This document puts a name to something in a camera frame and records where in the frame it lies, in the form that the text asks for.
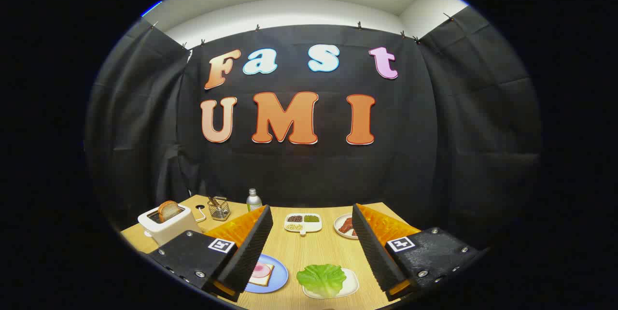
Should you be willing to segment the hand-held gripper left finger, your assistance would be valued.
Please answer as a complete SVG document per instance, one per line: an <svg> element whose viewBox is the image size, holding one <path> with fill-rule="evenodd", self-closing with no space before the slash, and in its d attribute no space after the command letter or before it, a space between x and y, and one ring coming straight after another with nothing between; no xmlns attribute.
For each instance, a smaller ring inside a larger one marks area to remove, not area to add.
<svg viewBox="0 0 618 310"><path fill-rule="evenodd" d="M206 234L186 230L146 255L201 292L237 301L272 229L269 205L250 211Z"/></svg>

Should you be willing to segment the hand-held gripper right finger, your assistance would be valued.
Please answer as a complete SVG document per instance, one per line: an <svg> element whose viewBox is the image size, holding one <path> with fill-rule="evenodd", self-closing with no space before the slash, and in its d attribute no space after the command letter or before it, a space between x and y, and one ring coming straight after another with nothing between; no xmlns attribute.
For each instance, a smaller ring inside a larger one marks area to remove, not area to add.
<svg viewBox="0 0 618 310"><path fill-rule="evenodd" d="M435 293L488 252L445 229L418 229L367 205L353 205L352 225L389 301L419 299Z"/></svg>

